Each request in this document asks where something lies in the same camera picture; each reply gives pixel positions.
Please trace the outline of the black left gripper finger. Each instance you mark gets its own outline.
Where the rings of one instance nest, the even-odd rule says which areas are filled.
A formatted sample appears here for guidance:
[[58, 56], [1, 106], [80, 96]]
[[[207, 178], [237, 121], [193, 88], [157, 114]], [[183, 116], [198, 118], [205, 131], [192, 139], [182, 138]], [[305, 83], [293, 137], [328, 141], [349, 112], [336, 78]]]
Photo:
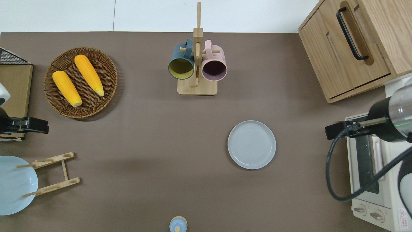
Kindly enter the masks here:
[[10, 133], [49, 133], [49, 126], [46, 120], [34, 117], [12, 118], [12, 124], [9, 126]]

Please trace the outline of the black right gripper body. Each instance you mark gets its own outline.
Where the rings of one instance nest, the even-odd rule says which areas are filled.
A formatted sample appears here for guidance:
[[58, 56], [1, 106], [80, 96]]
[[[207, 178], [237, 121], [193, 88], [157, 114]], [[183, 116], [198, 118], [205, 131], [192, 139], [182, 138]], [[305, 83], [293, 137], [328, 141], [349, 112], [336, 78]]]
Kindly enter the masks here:
[[385, 122], [367, 126], [372, 134], [387, 142], [411, 143], [411, 100], [402, 103], [388, 97], [369, 109], [367, 119], [385, 119]]

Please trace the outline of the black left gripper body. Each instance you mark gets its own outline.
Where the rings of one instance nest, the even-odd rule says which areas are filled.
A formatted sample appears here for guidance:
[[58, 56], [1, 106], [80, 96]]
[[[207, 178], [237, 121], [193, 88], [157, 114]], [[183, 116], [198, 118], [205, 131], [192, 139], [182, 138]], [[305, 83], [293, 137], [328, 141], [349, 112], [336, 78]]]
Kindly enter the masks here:
[[0, 108], [0, 141], [9, 141], [9, 138], [2, 136], [5, 133], [7, 127], [9, 126], [9, 116], [3, 108]]

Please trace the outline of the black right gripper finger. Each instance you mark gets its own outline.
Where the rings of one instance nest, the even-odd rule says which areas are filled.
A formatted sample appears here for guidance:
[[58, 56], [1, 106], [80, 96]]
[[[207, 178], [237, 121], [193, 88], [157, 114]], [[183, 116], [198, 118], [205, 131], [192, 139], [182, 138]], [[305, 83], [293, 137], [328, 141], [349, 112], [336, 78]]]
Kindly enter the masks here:
[[338, 134], [346, 128], [350, 128], [350, 126], [354, 126], [354, 128], [350, 128], [348, 132], [344, 133], [344, 137], [346, 138], [356, 138], [360, 136], [367, 136], [368, 130], [364, 127], [356, 127], [358, 122], [355, 121], [338, 121], [332, 125], [328, 125], [325, 127], [325, 133], [327, 140], [335, 139]]

